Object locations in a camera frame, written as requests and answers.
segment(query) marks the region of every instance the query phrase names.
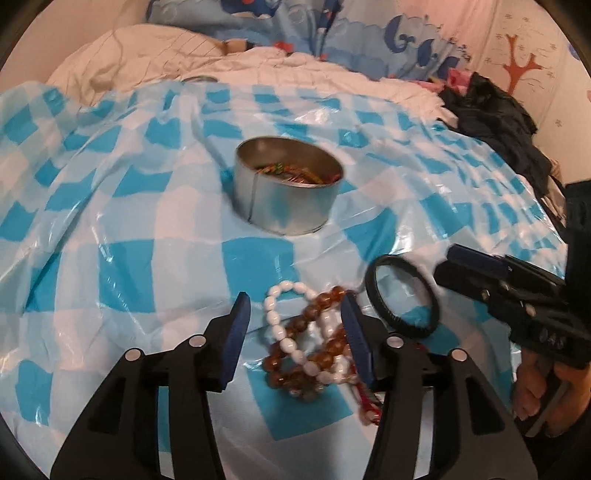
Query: wall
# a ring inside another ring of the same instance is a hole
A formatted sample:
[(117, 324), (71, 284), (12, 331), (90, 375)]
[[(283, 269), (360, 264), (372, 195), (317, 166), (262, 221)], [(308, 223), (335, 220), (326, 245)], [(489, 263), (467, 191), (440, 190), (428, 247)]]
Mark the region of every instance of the wall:
[(565, 183), (591, 178), (591, 78), (534, 0), (499, 0), (472, 68), (511, 93), (539, 127), (534, 143), (560, 163)]
[(112, 28), (143, 21), (147, 5), (148, 0), (54, 0), (31, 23), (0, 70), (0, 92), (26, 80), (45, 82), (82, 45)]

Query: human hand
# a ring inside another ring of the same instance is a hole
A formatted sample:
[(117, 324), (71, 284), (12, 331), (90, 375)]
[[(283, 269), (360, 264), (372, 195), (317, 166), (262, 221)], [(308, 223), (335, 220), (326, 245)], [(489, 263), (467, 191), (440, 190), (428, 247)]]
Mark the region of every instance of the human hand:
[[(520, 420), (536, 415), (540, 399), (546, 391), (546, 380), (538, 368), (541, 356), (530, 350), (521, 351), (521, 365), (517, 369), (517, 382), (513, 390), (513, 409)], [(546, 420), (546, 433), (551, 437), (563, 434), (581, 417), (591, 400), (591, 366), (583, 370), (556, 362), (554, 373), (570, 383)]]

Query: blue checkered plastic sheet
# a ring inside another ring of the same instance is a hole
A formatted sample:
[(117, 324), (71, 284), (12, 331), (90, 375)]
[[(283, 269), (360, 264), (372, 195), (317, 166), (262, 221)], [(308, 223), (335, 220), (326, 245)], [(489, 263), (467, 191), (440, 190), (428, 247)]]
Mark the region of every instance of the blue checkered plastic sheet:
[[(235, 148), (259, 135), (313, 142), (344, 165), (318, 232), (279, 237), (235, 215)], [(359, 421), (348, 388), (302, 403), (265, 384), (268, 288), (283, 279), (357, 287), (368, 262), (390, 252), (429, 274), (453, 242), (564, 267), (565, 246), (538, 203), (487, 145), (363, 96), (162, 82), (87, 108), (26, 83), (0, 96), (0, 171), (0, 411), (45, 473), (126, 349), (173, 348), (244, 290), (253, 311), (236, 377), (210, 396), (228, 478), (359, 479), (375, 428)], [(386, 290), (398, 314), (424, 320), (412, 289)], [(428, 347), (465, 348), (506, 400), (505, 328), (437, 292), (443, 318)], [(278, 311), (303, 305), (286, 297)]]

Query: metal tin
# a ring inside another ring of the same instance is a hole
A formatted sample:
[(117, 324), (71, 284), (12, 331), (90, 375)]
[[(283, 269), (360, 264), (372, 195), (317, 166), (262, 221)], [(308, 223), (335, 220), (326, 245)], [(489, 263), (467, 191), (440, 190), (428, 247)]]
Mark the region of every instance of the metal tin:
[[(308, 168), (324, 181), (311, 185), (259, 174), (275, 163)], [(234, 202), (248, 222), (281, 235), (302, 235), (318, 230), (329, 218), (339, 192), (343, 167), (319, 147), (283, 137), (257, 137), (236, 149)]]
[(183, 80), (183, 82), (213, 82), (217, 83), (219, 80), (209, 75), (197, 75), (195, 77), (189, 77)]

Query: black ring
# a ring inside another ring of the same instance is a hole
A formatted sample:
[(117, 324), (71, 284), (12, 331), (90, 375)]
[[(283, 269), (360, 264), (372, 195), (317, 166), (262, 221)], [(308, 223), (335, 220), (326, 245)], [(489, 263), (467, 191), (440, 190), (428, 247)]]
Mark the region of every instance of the black ring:
[[(431, 300), (431, 314), (429, 317), (428, 326), (417, 327), (416, 325), (410, 325), (408, 322), (405, 322), (404, 319), (395, 315), (388, 308), (386, 302), (384, 302), (384, 299), (378, 290), (378, 279), (376, 277), (378, 267), (382, 265), (399, 268), (400, 270), (408, 273), (414, 278), (418, 278), (421, 281)], [(405, 260), (403, 257), (399, 255), (382, 255), (381, 257), (376, 258), (370, 263), (367, 272), (365, 273), (364, 282), (369, 301), (371, 302), (371, 305), (373, 305), (376, 313), (382, 317), (382, 319), (384, 319), (388, 325), (390, 325), (394, 330), (401, 333), (402, 335), (409, 338), (427, 338), (439, 325), (439, 302), (437, 301), (437, 297), (435, 296), (433, 288), (431, 288), (430, 283), (422, 275), (422, 273), (419, 272), (417, 267), (415, 267), (408, 260)]]

